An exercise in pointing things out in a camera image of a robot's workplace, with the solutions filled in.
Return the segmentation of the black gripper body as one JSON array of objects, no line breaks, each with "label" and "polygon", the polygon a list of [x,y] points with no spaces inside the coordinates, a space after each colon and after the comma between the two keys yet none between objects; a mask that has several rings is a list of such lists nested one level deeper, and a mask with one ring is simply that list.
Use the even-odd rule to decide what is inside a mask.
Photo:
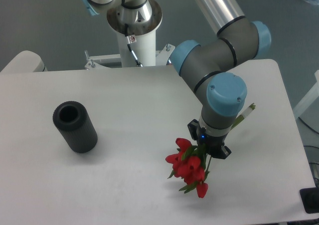
[{"label": "black gripper body", "polygon": [[225,146],[224,140],[226,138],[225,135],[214,137],[208,134],[204,127],[197,127],[197,144],[200,146],[204,146],[205,152],[210,154],[211,149],[213,148],[220,148],[221,146]]}]

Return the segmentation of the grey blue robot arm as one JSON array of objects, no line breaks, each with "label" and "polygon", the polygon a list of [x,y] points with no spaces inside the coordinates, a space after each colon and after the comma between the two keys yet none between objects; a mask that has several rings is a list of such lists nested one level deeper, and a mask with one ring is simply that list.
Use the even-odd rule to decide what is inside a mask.
[{"label": "grey blue robot arm", "polygon": [[[159,63],[155,39],[162,11],[155,0],[82,1],[91,15],[106,15],[117,34],[122,67]],[[245,82],[230,70],[266,51],[271,35],[262,22],[250,22],[236,0],[195,1],[217,40],[206,46],[187,40],[170,49],[165,61],[202,104],[199,119],[188,125],[192,139],[210,156],[225,159],[231,152],[224,140],[247,95]]]}]

